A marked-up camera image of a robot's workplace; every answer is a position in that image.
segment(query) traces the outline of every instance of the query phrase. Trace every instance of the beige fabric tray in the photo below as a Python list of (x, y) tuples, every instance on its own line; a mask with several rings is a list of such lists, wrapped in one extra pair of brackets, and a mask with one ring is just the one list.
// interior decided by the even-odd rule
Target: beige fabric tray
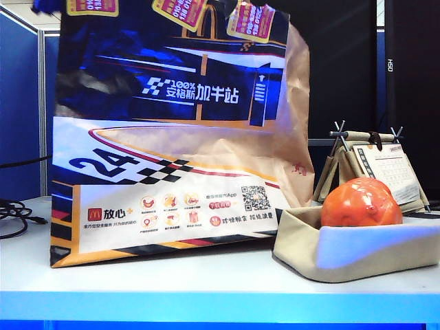
[(320, 227), (321, 209), (284, 210), (275, 241), (274, 255), (307, 278), (338, 283), (440, 261), (440, 219)]

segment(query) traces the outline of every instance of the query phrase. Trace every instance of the white desk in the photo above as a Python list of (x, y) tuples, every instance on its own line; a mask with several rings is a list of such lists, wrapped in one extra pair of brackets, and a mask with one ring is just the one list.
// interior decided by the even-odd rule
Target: white desk
[[(50, 219), (50, 199), (25, 202)], [(50, 226), (0, 241), (0, 320), (440, 323), (440, 267), (317, 283), (253, 242), (52, 269)]]

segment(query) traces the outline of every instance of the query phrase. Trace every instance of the cable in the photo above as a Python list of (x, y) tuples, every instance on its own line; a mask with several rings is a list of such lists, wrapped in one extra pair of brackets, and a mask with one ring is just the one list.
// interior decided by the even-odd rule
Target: cable
[(29, 159), (29, 160), (25, 160), (23, 162), (0, 164), (0, 168), (9, 168), (9, 167), (33, 164), (33, 163), (37, 163), (37, 162), (42, 162), (43, 160), (48, 160), (49, 158), (52, 158), (52, 155), (47, 155), (47, 156), (35, 158), (35, 159)]
[(28, 229), (27, 220), (46, 224), (47, 220), (42, 217), (31, 217), (32, 209), (26, 208), (25, 204), (20, 201), (10, 201), (8, 199), (0, 199), (0, 220), (8, 217), (20, 218), (23, 222), (23, 228), (11, 234), (0, 235), (0, 239), (10, 239), (11, 237), (23, 234)]
[[(42, 162), (43, 160), (48, 160), (52, 155), (47, 155), (40, 158), (29, 159), (23, 162), (6, 163), (0, 164), (0, 168), (10, 168), (22, 165), (33, 164), (37, 162)], [(46, 224), (47, 220), (42, 217), (31, 217), (32, 209), (26, 208), (25, 204), (20, 201), (11, 201), (9, 199), (0, 198), (0, 220), (12, 217), (19, 218), (23, 223), (23, 227), (11, 234), (0, 235), (0, 239), (10, 239), (11, 237), (19, 236), (23, 234), (28, 229), (28, 220), (34, 221), (39, 224)]]

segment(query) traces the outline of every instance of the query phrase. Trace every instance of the printed icon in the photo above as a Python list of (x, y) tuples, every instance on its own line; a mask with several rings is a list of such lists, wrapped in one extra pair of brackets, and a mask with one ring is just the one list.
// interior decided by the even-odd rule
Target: printed icon
[(199, 213), (197, 211), (191, 211), (188, 213), (190, 218), (190, 223), (197, 223), (199, 222)]
[(142, 225), (145, 228), (154, 228), (156, 226), (156, 223), (157, 223), (157, 215), (151, 215), (144, 219)]
[(179, 220), (180, 220), (180, 216), (179, 213), (177, 212), (169, 212), (165, 216), (165, 223), (168, 226), (176, 226), (179, 223)]
[(199, 203), (199, 195), (195, 192), (189, 192), (185, 195), (186, 205), (193, 206)]
[(216, 201), (214, 203), (209, 203), (209, 208), (215, 210), (216, 208), (230, 208), (232, 203), (230, 201)]
[(177, 205), (177, 198), (173, 194), (167, 194), (164, 197), (164, 206), (166, 208), (174, 208)]
[(87, 213), (88, 221), (101, 221), (102, 220), (102, 208), (90, 208)]
[(220, 219), (220, 217), (215, 215), (215, 216), (211, 217), (209, 222), (211, 222), (211, 225), (213, 225), (214, 227), (218, 227), (221, 224), (221, 219)]
[(145, 209), (145, 210), (150, 210), (152, 208), (154, 208), (155, 206), (155, 200), (152, 196), (145, 196), (142, 198), (141, 200), (141, 206)]

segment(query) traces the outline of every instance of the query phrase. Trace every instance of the paper bag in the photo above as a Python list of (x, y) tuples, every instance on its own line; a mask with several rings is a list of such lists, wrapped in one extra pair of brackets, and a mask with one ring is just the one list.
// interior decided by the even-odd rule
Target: paper bag
[(307, 45), (231, 3), (67, 2), (52, 267), (272, 237), (311, 201)]

